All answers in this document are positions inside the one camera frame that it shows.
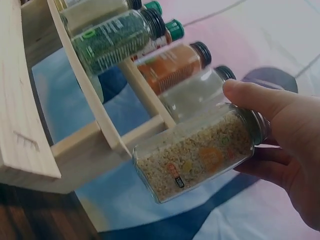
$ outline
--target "glass spice jar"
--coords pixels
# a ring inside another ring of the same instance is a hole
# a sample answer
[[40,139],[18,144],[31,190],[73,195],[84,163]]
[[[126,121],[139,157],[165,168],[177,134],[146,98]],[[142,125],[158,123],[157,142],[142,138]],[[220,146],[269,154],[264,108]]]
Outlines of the glass spice jar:
[[129,10],[71,40],[87,74],[99,75],[144,49],[150,39],[165,34],[166,26],[155,9]]
[[[54,0],[54,3],[58,11],[61,12],[62,10],[70,8],[71,6],[83,1],[85,0]],[[162,15],[162,8],[158,1],[151,1],[144,4],[141,10],[146,9],[156,9],[160,13],[160,15]]]
[[60,17],[69,36],[74,37],[112,17],[141,7],[141,0],[83,0],[61,11]]
[[59,12],[79,2],[81,2],[81,0],[54,0],[55,6]]
[[134,166],[158,203],[231,170],[269,135],[259,113],[220,103],[137,145]]
[[132,61],[136,61],[145,57],[146,55],[171,44],[174,41],[182,39],[185,35],[185,30],[181,22],[173,19],[172,21],[165,24],[165,34],[164,36],[156,39],[150,40],[150,42],[145,46],[145,48],[138,52],[136,55],[131,57]]
[[223,102],[223,84],[228,79],[236,79],[236,76],[227,66],[207,67],[165,91],[159,99],[175,122],[180,123],[208,105],[213,107]]
[[200,72],[211,63],[207,46],[198,41],[179,44],[137,67],[156,95]]

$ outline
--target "white spice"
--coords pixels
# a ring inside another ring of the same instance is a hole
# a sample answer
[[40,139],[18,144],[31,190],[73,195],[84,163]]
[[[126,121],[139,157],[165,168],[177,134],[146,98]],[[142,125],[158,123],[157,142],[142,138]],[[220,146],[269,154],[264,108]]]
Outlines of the white spice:
[[[192,121],[203,121],[202,118]],[[184,128],[177,125],[155,136],[156,141],[151,139],[138,145],[137,152],[133,153],[135,166],[160,203],[217,176],[253,154],[252,139],[236,111],[220,115],[203,126],[190,124],[189,128],[188,122],[182,124]],[[148,151],[148,146],[154,144],[157,147]]]

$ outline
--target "dark wooden surface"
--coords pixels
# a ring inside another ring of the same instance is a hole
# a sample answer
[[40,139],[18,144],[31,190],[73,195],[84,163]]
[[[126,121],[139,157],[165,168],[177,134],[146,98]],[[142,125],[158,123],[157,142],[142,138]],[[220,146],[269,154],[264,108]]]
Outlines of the dark wooden surface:
[[76,194],[0,184],[0,240],[99,240]]

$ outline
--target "green jar lid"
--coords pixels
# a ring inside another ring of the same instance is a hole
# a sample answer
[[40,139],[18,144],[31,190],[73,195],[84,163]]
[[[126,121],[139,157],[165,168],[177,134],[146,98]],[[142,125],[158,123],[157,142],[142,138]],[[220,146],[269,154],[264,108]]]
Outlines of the green jar lid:
[[184,26],[182,26],[181,22],[178,20],[173,19],[172,21],[166,23],[165,27],[170,32],[172,42],[182,39],[185,35]]
[[144,6],[146,9],[155,9],[160,13],[160,15],[162,15],[162,8],[161,8],[161,5],[159,2],[151,1],[151,2],[146,3]]

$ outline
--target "spice rack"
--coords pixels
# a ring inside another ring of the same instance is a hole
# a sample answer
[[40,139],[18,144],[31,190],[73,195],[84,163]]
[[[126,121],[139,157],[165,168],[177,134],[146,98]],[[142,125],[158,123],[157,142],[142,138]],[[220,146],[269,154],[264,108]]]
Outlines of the spice rack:
[[[69,193],[131,159],[141,140],[175,125],[134,63],[118,66],[152,117],[120,136],[85,74],[53,0],[0,1],[0,182]],[[31,67],[64,47],[95,121],[50,146],[31,88]]]

